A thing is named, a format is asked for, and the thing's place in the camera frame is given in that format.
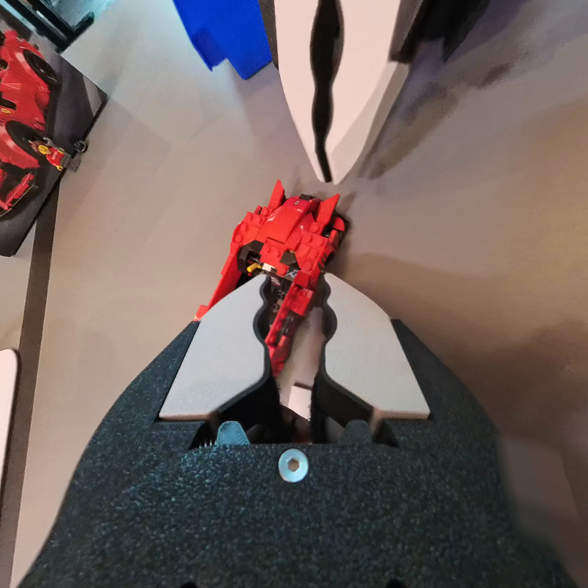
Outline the white desk lamp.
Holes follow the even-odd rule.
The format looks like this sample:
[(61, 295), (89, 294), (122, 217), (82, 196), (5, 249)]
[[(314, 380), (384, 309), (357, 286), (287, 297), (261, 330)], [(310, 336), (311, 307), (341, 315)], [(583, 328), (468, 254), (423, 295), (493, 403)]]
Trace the white desk lamp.
[(12, 418), (12, 405), (19, 372), (19, 357), (14, 349), (1, 350), (1, 483)]

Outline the blue plastic bin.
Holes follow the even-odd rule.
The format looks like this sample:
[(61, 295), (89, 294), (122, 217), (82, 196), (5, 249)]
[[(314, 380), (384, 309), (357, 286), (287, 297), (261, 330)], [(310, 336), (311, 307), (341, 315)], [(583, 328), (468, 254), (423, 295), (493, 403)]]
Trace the blue plastic bin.
[(196, 52), (209, 70), (229, 61), (243, 80), (272, 60), (258, 1), (173, 1)]

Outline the red lego car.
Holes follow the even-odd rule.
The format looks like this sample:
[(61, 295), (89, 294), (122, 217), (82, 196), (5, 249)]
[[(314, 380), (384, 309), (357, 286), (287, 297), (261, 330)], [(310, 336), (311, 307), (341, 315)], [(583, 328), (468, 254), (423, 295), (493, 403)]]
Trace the red lego car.
[(274, 376), (288, 360), (298, 324), (313, 308), (319, 278), (338, 250), (348, 220), (336, 211), (341, 198), (286, 197), (277, 180), (266, 206), (248, 212), (232, 234), (221, 277), (195, 320), (249, 279), (270, 277), (269, 326), (263, 335)]

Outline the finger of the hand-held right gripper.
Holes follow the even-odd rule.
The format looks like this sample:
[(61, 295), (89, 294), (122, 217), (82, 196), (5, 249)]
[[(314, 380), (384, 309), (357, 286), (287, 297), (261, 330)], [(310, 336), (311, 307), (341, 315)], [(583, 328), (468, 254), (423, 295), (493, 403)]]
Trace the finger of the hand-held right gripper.
[(378, 107), (398, 70), (389, 60), (400, 1), (339, 1), (342, 51), (331, 88), (325, 153), (333, 183), (360, 157)]
[(278, 69), (290, 114), (318, 179), (331, 182), (332, 4), (275, 1)]

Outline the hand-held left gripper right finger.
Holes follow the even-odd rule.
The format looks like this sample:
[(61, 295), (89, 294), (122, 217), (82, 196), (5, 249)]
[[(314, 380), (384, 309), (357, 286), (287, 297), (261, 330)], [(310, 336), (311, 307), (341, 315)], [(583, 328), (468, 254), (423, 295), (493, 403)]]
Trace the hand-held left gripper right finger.
[(341, 426), (426, 420), (431, 411), (388, 314), (339, 277), (324, 275), (315, 406)]

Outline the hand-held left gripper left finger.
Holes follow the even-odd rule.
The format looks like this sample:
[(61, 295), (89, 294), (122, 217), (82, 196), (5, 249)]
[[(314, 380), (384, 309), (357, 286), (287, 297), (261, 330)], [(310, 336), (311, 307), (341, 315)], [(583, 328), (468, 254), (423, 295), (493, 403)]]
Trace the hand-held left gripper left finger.
[(205, 421), (244, 429), (272, 426), (269, 354), (257, 320), (269, 276), (258, 275), (222, 298), (199, 321), (159, 411), (165, 422)]

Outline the lego set box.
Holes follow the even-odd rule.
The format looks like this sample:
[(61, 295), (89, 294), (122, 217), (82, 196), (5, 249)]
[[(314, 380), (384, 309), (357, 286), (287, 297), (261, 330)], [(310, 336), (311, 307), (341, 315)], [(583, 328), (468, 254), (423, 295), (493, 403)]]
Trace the lego set box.
[(51, 49), (1, 31), (1, 256), (14, 256), (66, 171), (75, 171), (107, 94)]

